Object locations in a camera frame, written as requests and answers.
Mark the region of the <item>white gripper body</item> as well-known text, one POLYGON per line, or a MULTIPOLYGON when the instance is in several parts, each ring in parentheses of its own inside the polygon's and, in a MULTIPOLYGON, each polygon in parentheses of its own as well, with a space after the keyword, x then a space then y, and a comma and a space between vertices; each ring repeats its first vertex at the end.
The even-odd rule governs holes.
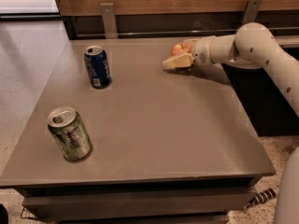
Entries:
POLYGON ((192 56, 197 65, 207 66, 213 64, 211 44, 214 39, 214 36, 201 37, 192 45, 192 56))

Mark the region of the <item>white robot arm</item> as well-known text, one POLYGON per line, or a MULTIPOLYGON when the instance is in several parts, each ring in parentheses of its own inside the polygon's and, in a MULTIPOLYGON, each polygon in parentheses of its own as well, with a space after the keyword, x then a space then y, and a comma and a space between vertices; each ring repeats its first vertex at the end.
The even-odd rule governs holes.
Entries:
POLYGON ((262 68, 299 116, 299 61, 286 52, 262 24, 250 22, 234 35, 205 36, 177 43, 163 70, 224 63, 243 69, 262 68))

